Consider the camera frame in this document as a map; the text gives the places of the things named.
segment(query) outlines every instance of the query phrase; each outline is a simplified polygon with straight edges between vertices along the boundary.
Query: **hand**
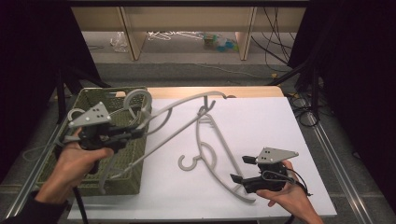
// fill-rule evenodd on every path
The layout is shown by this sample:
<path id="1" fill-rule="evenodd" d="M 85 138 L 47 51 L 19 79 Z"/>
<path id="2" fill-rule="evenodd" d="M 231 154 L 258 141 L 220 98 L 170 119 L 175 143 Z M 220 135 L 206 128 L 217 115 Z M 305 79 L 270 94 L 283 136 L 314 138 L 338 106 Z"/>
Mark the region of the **hand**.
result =
<path id="1" fill-rule="evenodd" d="M 72 188 L 81 183 L 94 162 L 110 157 L 113 153 L 107 147 L 89 151 L 82 149 L 77 142 L 67 144 L 35 199 L 42 203 L 64 203 Z"/>
<path id="2" fill-rule="evenodd" d="M 283 164 L 287 168 L 293 170 L 291 162 L 283 161 Z M 305 192 L 297 185 L 286 183 L 285 188 L 283 188 L 281 191 L 259 189 L 256 191 L 256 194 L 270 200 L 268 203 L 269 207 L 272 207 L 274 204 L 278 203 L 288 212 L 306 223 L 323 223 L 311 202 L 309 202 Z"/>

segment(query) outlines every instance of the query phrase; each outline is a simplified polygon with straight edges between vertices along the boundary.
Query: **wicker basket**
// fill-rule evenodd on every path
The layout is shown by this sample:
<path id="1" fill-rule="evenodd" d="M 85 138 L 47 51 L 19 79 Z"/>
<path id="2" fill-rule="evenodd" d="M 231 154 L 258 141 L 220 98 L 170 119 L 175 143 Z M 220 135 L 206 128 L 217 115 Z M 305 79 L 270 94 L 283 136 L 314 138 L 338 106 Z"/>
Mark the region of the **wicker basket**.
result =
<path id="1" fill-rule="evenodd" d="M 108 113 L 112 113 L 123 107 L 124 97 L 116 96 L 116 92 L 128 94 L 128 92 L 144 89 L 145 87 L 134 87 L 134 88 L 106 88 L 106 89 L 83 89 L 73 106 L 73 108 L 80 108 L 88 110 L 99 102 L 103 102 L 106 106 Z M 141 109 L 142 104 L 146 102 L 143 96 L 136 96 L 130 103 L 130 105 L 139 105 L 138 108 L 134 108 L 134 111 Z M 111 122 L 117 126 L 128 126 L 131 122 L 132 116 L 128 111 L 122 111 L 111 116 Z M 140 123 L 144 118 L 139 118 L 137 123 Z M 74 130 L 67 128 L 67 122 L 64 122 L 61 128 L 60 134 L 66 132 L 72 133 Z M 114 168 L 125 169 L 131 161 L 136 161 L 144 155 L 146 146 L 146 138 L 135 139 L 129 141 L 127 147 L 119 150 L 119 156 L 117 157 Z M 81 195 L 83 196 L 96 196 L 102 195 L 99 192 L 99 179 L 102 172 L 106 168 L 109 159 L 100 161 L 99 171 L 95 175 L 87 175 L 81 184 L 78 186 Z M 44 168 L 42 169 L 39 178 L 37 179 L 37 185 L 42 186 L 44 182 L 50 176 L 53 167 L 56 163 L 54 153 L 51 153 L 46 160 Z M 140 190 L 140 181 L 142 175 L 143 162 L 136 165 L 134 169 L 118 178 L 108 179 L 105 184 L 106 195 L 130 195 L 137 194 Z"/>

